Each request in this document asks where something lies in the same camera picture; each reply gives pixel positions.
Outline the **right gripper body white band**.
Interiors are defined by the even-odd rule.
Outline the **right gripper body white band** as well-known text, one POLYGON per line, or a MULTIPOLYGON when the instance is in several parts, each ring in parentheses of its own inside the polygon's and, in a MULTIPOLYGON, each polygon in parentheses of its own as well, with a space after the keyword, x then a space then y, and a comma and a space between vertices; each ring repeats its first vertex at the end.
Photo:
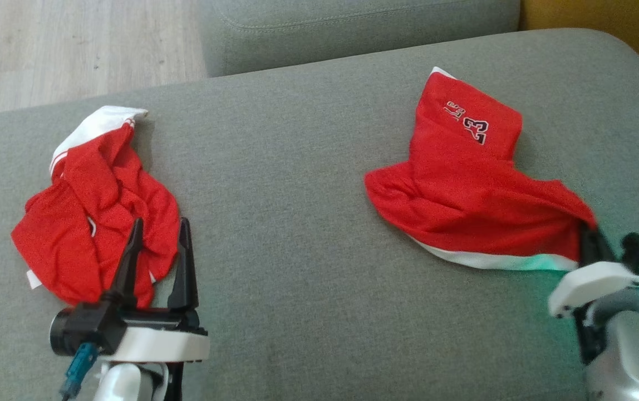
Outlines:
POLYGON ((553 317, 565 317, 578 307, 630 287, 639 288, 639 274, 622 262, 595 262, 559 280, 548 297, 548 311, 553 317))

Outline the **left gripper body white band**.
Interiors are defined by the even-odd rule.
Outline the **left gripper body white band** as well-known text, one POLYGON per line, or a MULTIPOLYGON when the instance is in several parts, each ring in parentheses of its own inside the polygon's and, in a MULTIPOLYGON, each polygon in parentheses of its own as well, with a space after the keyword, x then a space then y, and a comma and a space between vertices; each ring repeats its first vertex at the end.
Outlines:
POLYGON ((105 355, 106 362, 187 363, 209 356, 210 338, 196 312, 131 311, 122 319, 126 331, 116 352, 105 355))

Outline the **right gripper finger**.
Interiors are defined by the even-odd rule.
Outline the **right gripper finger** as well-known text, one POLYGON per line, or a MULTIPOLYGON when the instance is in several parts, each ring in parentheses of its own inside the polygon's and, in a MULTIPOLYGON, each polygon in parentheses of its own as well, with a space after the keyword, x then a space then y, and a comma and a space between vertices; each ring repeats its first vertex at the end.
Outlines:
POLYGON ((578 267, 589 266, 596 261, 595 231, 586 223, 580 224, 579 229, 579 259, 578 267))
POLYGON ((609 245, 606 236, 600 228, 597 228, 593 234, 593 248, 595 261, 616 262, 617 256, 609 245))

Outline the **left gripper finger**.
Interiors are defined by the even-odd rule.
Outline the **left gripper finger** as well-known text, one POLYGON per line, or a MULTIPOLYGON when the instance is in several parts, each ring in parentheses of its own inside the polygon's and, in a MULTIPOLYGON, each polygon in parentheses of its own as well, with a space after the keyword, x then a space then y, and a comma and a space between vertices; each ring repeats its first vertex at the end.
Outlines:
POLYGON ((136 273, 138 256, 143 249, 143 232, 144 221, 137 218, 122 252, 111 286, 102 294, 103 302, 110 302, 125 308, 137 307, 136 273))
POLYGON ((198 287, 190 222, 180 219, 178 254, 175 261, 174 287, 167 307, 175 311, 192 311, 198 307, 198 287))

